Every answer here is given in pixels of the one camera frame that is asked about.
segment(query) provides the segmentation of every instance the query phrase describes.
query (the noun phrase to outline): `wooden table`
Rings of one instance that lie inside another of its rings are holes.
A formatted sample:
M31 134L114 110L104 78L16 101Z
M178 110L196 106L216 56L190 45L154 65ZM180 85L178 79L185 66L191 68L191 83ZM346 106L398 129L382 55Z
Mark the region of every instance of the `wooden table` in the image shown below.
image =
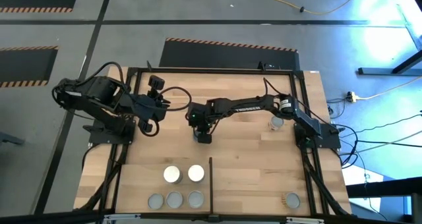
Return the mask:
M140 94L149 89L150 73L142 73ZM155 73L166 82L164 88L180 86L190 91L193 101L205 103L218 97L230 99L249 98L264 93L263 75L259 74L184 74ZM311 109L329 121L326 98L317 71L304 72L305 84ZM118 78L116 68L109 76ZM290 94L288 76L265 75L281 93ZM296 82L301 98L299 81ZM269 88L269 94L276 94ZM171 107L186 104L187 96L178 90L164 94ZM135 139L129 146L126 165L122 167L117 195L116 213L208 213L210 211L208 159L213 160L214 213L254 215L310 215L303 164L295 145L293 123L285 121L279 131L271 131L267 111L237 113L220 122L211 144L198 144L193 140L192 128L185 120L184 111L167 112L160 122L159 135L149 138L136 128ZM94 148L86 157L75 208L86 203L104 179L110 145ZM348 212L351 211L338 157L328 149L318 149L324 183L335 199ZM187 177L190 165L204 167L205 180L195 184ZM163 171L168 165L181 168L184 178L180 184L166 184ZM316 208L322 213L318 188L313 183ZM165 204L160 210L148 208L147 199L153 193L165 197L170 191L182 193L185 202L179 209ZM190 208L187 194L199 190L205 195L200 209ZM111 206L114 182L107 197ZM296 210L285 207L282 194L295 192L301 199Z

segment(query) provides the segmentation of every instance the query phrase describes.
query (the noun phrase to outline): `black cable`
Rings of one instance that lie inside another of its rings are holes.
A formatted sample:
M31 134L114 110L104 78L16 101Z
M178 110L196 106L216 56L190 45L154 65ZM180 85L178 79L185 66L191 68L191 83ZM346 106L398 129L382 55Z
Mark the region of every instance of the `black cable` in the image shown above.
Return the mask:
M98 189L95 191L95 193L90 197L90 199L87 201L86 204L84 204L80 210L93 210L95 205L97 204L98 200L101 197L101 191L104 185L109 186L112 180L114 179L114 176L117 174L117 172L120 170L121 165L127 156L127 150L128 145L123 145L122 152L120 153L119 159L116 161L117 165L115 165L112 170L109 173L109 177L105 179L107 182L102 182L102 184L98 187Z
M340 156L341 155L355 155L355 160L354 161L352 161L348 166L346 166L346 167L342 167L342 169L346 169L346 168L349 168L349 167L351 167L352 165L355 165L355 163L356 163L356 161L357 161L357 154L340 154Z
M69 112L69 113L71 113L71 114L73 114L74 116L77 116L77 117L80 117L80 118L83 118L83 119L89 119L89 120L95 120L95 119L93 119L93 118L90 118L90 117L85 117L85 116L83 116L83 115L78 115L77 113L75 113L75 112L72 112L72 111L70 111L70 110L66 110L67 112Z
M337 118L339 118L340 116L343 115L343 113L344 113L345 110L346 110L346 99L343 99L343 109L342 109L342 112L339 115L335 116L335 117L330 117L330 119L337 119Z
M336 124L336 125L338 125L338 126L343 126L343 127L345 127L345 128L350 129L350 130L354 133L354 135L355 135L355 137L356 137L356 140L355 140L355 145L353 146L353 148L352 148L352 150L351 150L351 152L350 152L349 157L347 157L347 158L343 161L343 163L342 163L342 165L344 165L344 164L346 164L347 162L349 162L350 158L352 157L352 154L354 154L354 153L355 153L355 151L356 151L356 147L357 147L357 141L358 141L359 139L358 139L358 137L357 137L357 133L356 133L356 131L355 131L354 129L352 129L351 127L349 127L349 126L347 126L347 125L340 125L340 124Z
M327 103L339 103L339 102L342 102L343 100L345 100L345 98L334 98L334 99L328 99L326 102Z
M139 104L139 105L142 105L142 106L145 106L145 107L147 107L147 108L151 108L151 109L157 109L157 110L164 110L164 111L180 111L180 110L184 110L184 109L186 109L186 108L188 108L189 106L190 106L190 104L192 103L192 95L186 90L186 89L184 89L184 88L181 88L181 87L178 87L178 86L171 86L171 87L169 87L169 88L166 88L166 89L164 89L164 90L162 90L158 95L157 95L157 98L159 97L159 96L161 96L162 94L164 94L164 93L166 93L166 92L168 92L168 91L170 91L170 90L181 90L182 92L185 92L186 93L186 95L189 97L189 102L186 104L186 105L184 105L184 106L182 106L182 107L180 107L180 108L175 108L175 109L169 109L169 108L160 108L160 107L156 107L156 106L151 106L151 105L145 105L145 104L143 104L143 103L139 103L139 102L137 102L137 101L135 101L134 99L132 99L135 103L137 103L137 104Z
M275 92L277 92L277 93L279 93L279 94L282 94L281 92L279 92L279 91L277 91L277 89L275 89L275 87L273 86L273 85L271 85L271 83L266 79L266 78L264 78L264 84L265 84L265 89L267 90L268 88L266 87L266 83L268 83L268 85L270 85L270 87L275 91Z
M340 139L340 141L342 141L342 142L344 142L344 143L346 143L347 145L349 145L349 146L351 146L351 147L353 147L350 143L348 143L348 142L346 142L346 141L343 141L343 140L341 140ZM365 166L365 162L363 162L363 159L362 159L362 157L361 157L361 154L359 154L359 152L358 151L356 151L356 154L357 154L357 156L361 159L361 161L362 161L362 166L363 166L363 176L365 177L365 191L366 191L366 193L368 193L368 191L367 191L367 186L366 186L366 184L368 183L368 180L367 180L367 168L366 168L366 166ZM372 210L374 210L374 212L376 212L376 213L378 213L379 215L381 215L386 221L388 221L387 220L387 218L383 215L383 214L381 214L379 211L377 211L377 210L375 210L373 207L372 207L372 203L371 203L371 198L369 198L369 206L372 208Z
M214 125L214 127L212 128L212 130L211 130L210 134L212 134L212 133L214 132L214 130L216 129L216 127L217 127L218 123L220 122L220 120L221 120L221 119L218 119L218 120L217 120L216 125Z
M155 131L155 133L153 133L153 134L147 134L144 130L142 130L142 129L140 129L140 128L139 128L140 132L141 132L143 135L148 136L148 137L153 137L153 136L156 136L156 135L158 134L158 132L160 131L160 125L159 125L159 124L158 124L158 122L157 122L157 121L155 121L155 120L153 120L153 122L154 122L154 124L156 125L156 131Z
M117 69L119 70L119 75L120 75L120 83L121 86L124 90L127 90L126 85L125 85L125 80L123 79L123 70L120 66L119 63L116 62L108 62L108 63L104 63L96 72L94 72L91 76L89 76L87 79L83 80L82 82L78 82L76 83L75 86L80 86L83 85L85 83L87 83L89 80L91 80L93 77L95 77L98 73L100 73L103 69L105 69L106 66L108 65L115 65L117 67Z
M411 145L411 144L401 144L401 143L397 143L397 142L374 142L374 141L363 141L363 140L359 140L358 142L364 142L364 143L372 143L372 144L393 144L393 145L399 145L399 146L409 146L412 148L422 148L422 146L418 146L418 145Z
M86 159L86 155L88 155L88 153L90 152L90 150L94 149L97 147L98 144L93 144L90 148L87 149L87 151L84 153L84 156L82 157L82 171L84 171L84 166L85 166L85 159Z
M383 128L383 127L388 126L388 125L394 125L394 124L396 124L396 123L400 123L400 122L402 122L402 121L406 121L406 120L408 120L408 119L412 119L412 118L414 118L414 117L418 117L418 116L422 116L422 114L417 114L417 115L414 115L414 116L411 116L411 117L408 117L408 118L405 118L405 119L400 119L399 121L396 121L396 122L393 122L393 123L388 123L388 124L385 124L385 125L382 125L382 126L375 126L375 127L373 127L373 128L366 128L366 129L363 129L363 130L357 131L356 133L360 133L360 132L364 132L364 131L370 131L370 130L374 130L374 129L376 129L376 128ZM345 138L345 137L350 136L350 135L352 135L352 134L353 134L353 133L348 134L348 135L345 135L345 136L341 136L340 138Z
M265 79L264 78L264 81L266 82L266 83L268 83L268 85L270 85L270 87L274 90L274 91L276 91L277 93L279 93L279 94L282 94L281 92L279 92L279 91L277 91L277 89L275 89L275 87L273 87L273 85L271 85L271 83L267 80L267 79ZM318 118L318 119L320 119L322 122L324 122L324 123L326 123L326 124L328 124L328 125L330 125L330 126L332 126L330 123L328 123L327 121L325 121L324 119L321 119L321 117L319 117L317 114L315 114L315 113L313 113L312 111L311 111L311 109L309 109L309 107L307 107L304 103L302 103L302 101L299 101L297 98L296 98L296 100L297 100L297 102L299 102L301 105L303 105L303 107L305 107L306 109L308 109L309 110L309 112L311 112L311 114L313 114L316 118Z

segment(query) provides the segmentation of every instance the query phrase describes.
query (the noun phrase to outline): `concrete floor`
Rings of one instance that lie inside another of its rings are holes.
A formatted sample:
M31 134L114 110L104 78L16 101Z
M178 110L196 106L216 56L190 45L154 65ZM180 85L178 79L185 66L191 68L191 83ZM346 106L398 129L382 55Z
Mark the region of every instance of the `concrete floor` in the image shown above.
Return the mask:
M0 19L95 20L102 1L77 0L75 10L70 14L2 13ZM311 10L324 11L345 0L290 1ZM373 24L102 26L88 74L108 61L117 61L123 66L145 67L146 60L149 60L156 66L166 37L217 40L296 48L302 70L321 72L327 99L338 98L351 90L365 97L411 78L357 76L357 68L395 67L417 51L394 0L353 0L341 10L323 16L300 14L272 0L110 0L105 19L370 20ZM0 147L0 216L23 215L32 211L64 115L64 110L51 99L50 90L63 77L77 78L93 29L94 26L89 25L0 26L0 47L60 46L46 87L0 90L0 121L9 121L0 124L0 131L27 141L23 146L3 144ZM355 130L396 121L422 109L421 95L422 80L369 101L348 104L345 113L334 121L352 126ZM421 122L422 118L415 118L403 122L402 126L363 132L359 138L392 141L420 130ZM88 140L88 133L82 125L88 123L84 119L73 120L46 212L72 209L80 178L80 163ZM421 144L421 140L422 136L419 136L406 142ZM371 145L359 144L361 150L368 147ZM344 144L342 150L349 151L350 148ZM394 179L422 175L422 161L419 159L422 150L417 148L385 146L361 155L368 169ZM386 207L381 204L381 212L391 213L391 209L386 210ZM356 208L353 211L362 213Z

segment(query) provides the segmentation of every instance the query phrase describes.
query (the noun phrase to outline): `black metal frame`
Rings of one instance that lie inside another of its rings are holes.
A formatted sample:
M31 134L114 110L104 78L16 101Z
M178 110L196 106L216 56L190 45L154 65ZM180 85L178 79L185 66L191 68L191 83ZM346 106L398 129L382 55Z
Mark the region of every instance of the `black metal frame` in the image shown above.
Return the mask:
M349 198L374 198L387 196L411 196L411 215L405 215L412 223L422 222L422 177L393 181L347 185Z
M86 51L86 60L83 64L81 74L79 79L84 79L88 71L88 66L94 52L94 48L100 33L100 28L102 25L142 25L142 24L168 24L168 25L180 25L180 24L277 24L277 25L358 25L358 26L374 26L373 22L370 20L104 20L104 15L107 10L109 0L104 0L102 7L100 9L100 14L96 20L0 20L0 25L95 25L92 37ZM405 21L403 20L393 20L387 22L385 26L393 26L405 28ZM58 134L55 144L55 150L47 175L44 179L43 187L38 197L38 202L36 204L35 214L39 215L44 212L45 205L47 204L48 196L51 190L51 187L54 182L55 174L61 160L61 156L64 150L64 146L67 140L67 136L70 131L71 123L73 120L72 113L65 113L63 118L63 126L61 132ZM117 185L119 182L120 173L117 174ZM278 221L280 217L274 218L273 221Z
M297 90L296 90L296 81L295 79L299 80L299 84L301 85L301 93L303 96L303 101L306 106L309 106L309 102L307 99L307 92L305 87L305 80L303 77L303 73L301 71L291 71L291 70L258 70L258 69L178 69L178 68L129 68L127 73L127 83L130 83L132 77L136 75L135 81L135 89L134 93L138 93L140 88L140 80L142 77L142 73L144 72L152 72L152 73L207 73L207 74L260 74L260 75L269 75L269 74L276 74L276 75L285 75L289 76L290 86L291 86L291 93L293 96L297 97ZM108 165L113 165L115 163L114 157L117 146L113 146L114 149L110 151L110 159ZM318 148L312 148L312 154L314 157L315 169L317 170L317 174L319 174L320 179L322 179L322 171L320 170L320 163L319 157L317 155ZM209 161L210 164L210 188L212 188L212 158ZM117 172L117 180L116 180L116 187L119 184L119 177L120 177L120 170ZM304 164L304 172L305 177L309 176L305 170ZM107 173L105 176L105 181L107 179L107 174L109 173L109 168L107 168ZM277 221L279 223L287 223L288 221L292 221L294 218L312 218L312 219L323 219L325 223L386 223L381 221L374 221L368 219L358 219L354 216L335 216L329 215L328 206L326 204L326 200L321 198L322 202L322 214L318 214L316 211L315 206L315 197L313 195L312 189L312 181L310 177L305 179L305 183L307 186L308 197L310 200L309 208L311 211L311 215L308 217L292 217L292 216L282 216L282 215L224 215L224 214L217 214L214 213L213 207L213 199L210 199L210 213L194 213L194 214L186 214L186 213L115 213L115 205L116 199L118 194L118 188L115 188L113 193L113 200L112 200L112 207L110 210L105 209L105 195L108 193L108 186L104 186L105 189L103 190L102 198L100 199L100 211L73 211L68 213L53 213L53 214L38 214L29 215L29 216L18 216L18 217L5 217L0 218L0 222L2 223L16 223L17 220L26 220L25 223L46 223L47 221L54 220L52 223L87 223L96 221L97 223L101 222L102 220L110 220L114 222L115 220L112 219L113 215L132 215L133 218L142 218L142 219L184 219L184 220L202 220L208 222L220 222L220 221Z
M263 74L263 75L284 75L289 76L290 81L290 89L292 96L297 98L297 90L296 90L296 83L295 79L299 80L299 84L301 86L301 93L303 97L303 103L309 107L309 101L307 98L307 91L305 86L305 79L303 77L303 72L301 71L292 71L292 70L258 70L258 69L181 69L181 68L128 68L126 82L127 84L130 83L132 80L132 76L136 75L135 79L135 88L134 93L138 93L140 89L140 81L142 78L142 73L144 72L151 72L151 73L206 73L206 74ZM319 156L318 156L318 149L312 148L312 154L314 158L314 166L317 172L317 175L322 180L322 170L320 167ZM156 218L156 219L188 219L188 220L203 220L209 222L219 222L222 221L222 216L228 218L224 219L232 220L232 221L279 221L283 222L286 220L284 216L267 216L267 215L220 215L214 213L214 199L213 199L213 180L212 180L212 157L209 159L210 165L210 213L209 214L184 214L184 213L142 213L140 216L141 218ZM307 187L307 196L309 201L309 209L311 215L317 214L317 208L315 205L315 197L313 194L313 186L312 180L309 176L306 168L305 163L303 161L303 170L305 173L305 184ZM117 197L118 188L115 188L113 199ZM328 204L327 201L323 198L322 193L320 193L321 203L322 203L322 212L325 215L329 214ZM100 209L105 207L105 203L100 202ZM115 202L112 203L113 210L115 209Z

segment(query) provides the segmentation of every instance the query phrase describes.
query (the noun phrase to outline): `cylindrical object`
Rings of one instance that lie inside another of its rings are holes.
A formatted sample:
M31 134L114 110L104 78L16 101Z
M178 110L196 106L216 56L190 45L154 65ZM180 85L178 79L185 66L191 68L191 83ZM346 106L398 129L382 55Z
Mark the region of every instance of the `cylindrical object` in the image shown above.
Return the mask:
M152 194L148 199L148 207L153 210L158 210L163 206L164 198L161 194Z
M197 190L192 191L189 194L187 201L191 208L200 208L204 204L204 195Z
M172 191L167 195L166 204L171 208L180 208L183 204L183 196L178 191Z
M298 208L301 205L299 196L293 192L285 193L282 196L282 203L287 208Z
M170 184L177 184L182 180L182 172L174 165L170 165L164 170L164 179Z
M283 126L284 124L284 120L278 117L273 116L270 119L270 122L268 122L268 126L270 127L271 130L278 130L281 126Z
M204 179L205 171L200 165L193 165L188 170L188 176L193 182L201 182Z

